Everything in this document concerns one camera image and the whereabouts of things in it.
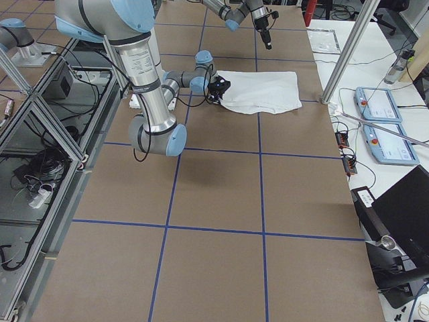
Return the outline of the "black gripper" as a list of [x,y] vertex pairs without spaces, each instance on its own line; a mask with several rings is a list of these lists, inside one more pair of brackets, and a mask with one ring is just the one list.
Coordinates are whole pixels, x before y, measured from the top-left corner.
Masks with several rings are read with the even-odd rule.
[[208,100],[210,104],[220,104],[225,92],[231,87],[231,82],[222,76],[217,76],[214,82],[208,85]]
[[270,17],[271,15],[272,15],[272,10],[270,9],[253,10],[253,23],[255,25],[255,29],[260,32],[261,39],[267,50],[272,49],[271,35],[269,32],[269,22],[268,22],[268,17]]

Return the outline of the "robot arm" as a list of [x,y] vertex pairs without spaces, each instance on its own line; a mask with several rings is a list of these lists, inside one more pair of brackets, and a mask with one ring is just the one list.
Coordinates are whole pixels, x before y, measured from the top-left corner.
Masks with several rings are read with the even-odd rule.
[[207,0],[201,1],[201,3],[217,14],[232,32],[237,30],[245,18],[250,15],[253,27],[261,36],[265,48],[272,49],[269,17],[276,21],[279,14],[277,11],[268,9],[263,1],[241,1],[240,6],[235,9],[227,5],[225,1]]
[[179,89],[189,88],[219,102],[231,86],[218,75],[207,50],[197,53],[193,71],[171,71],[160,78],[157,47],[149,44],[155,23],[151,1],[56,1],[55,18],[61,33],[87,42],[108,41],[117,51],[142,110],[129,126],[129,139],[137,151],[180,155],[187,130],[168,109]]

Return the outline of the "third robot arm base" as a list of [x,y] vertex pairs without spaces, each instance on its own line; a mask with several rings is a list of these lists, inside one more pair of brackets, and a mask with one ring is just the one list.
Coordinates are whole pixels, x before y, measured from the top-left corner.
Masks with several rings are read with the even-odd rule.
[[1,20],[1,50],[4,53],[16,49],[11,60],[17,67],[42,67],[57,51],[55,45],[35,41],[21,19]]

